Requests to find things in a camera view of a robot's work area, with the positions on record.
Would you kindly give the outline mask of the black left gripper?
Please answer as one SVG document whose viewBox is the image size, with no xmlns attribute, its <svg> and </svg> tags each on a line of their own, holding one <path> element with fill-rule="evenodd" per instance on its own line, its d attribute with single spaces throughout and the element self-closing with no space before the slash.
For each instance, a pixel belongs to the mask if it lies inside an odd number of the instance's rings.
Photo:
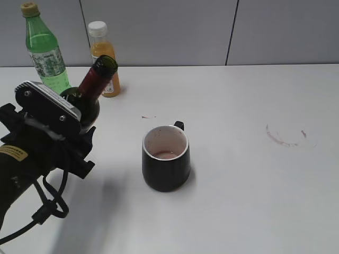
<svg viewBox="0 0 339 254">
<path fill-rule="evenodd" d="M 1 106 L 1 123 L 8 129 L 1 138 L 2 179 L 37 179 L 56 168 L 84 179 L 95 166 L 86 160 L 94 126 L 84 134 L 64 136 L 10 103 Z"/>
</svg>

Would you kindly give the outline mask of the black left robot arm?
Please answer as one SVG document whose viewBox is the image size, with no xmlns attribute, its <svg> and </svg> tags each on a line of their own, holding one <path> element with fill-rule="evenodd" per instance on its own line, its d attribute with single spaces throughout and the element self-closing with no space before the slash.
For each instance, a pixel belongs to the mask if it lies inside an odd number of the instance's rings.
<svg viewBox="0 0 339 254">
<path fill-rule="evenodd" d="M 45 131 L 28 125 L 24 114 L 16 112 L 10 103 L 1 106 L 1 122 L 9 130 L 8 135 L 1 138 L 1 219 L 31 185 L 43 203 L 32 217 L 34 223 L 42 224 L 51 215 L 65 218 L 69 208 L 62 193 L 68 174 L 84 179 L 94 167 L 85 157 L 92 150 L 95 127 L 75 138 L 52 138 Z M 53 196 L 48 199 L 38 178 L 46 178 L 56 168 L 64 172 L 59 189 L 43 180 L 43 186 Z"/>
</svg>

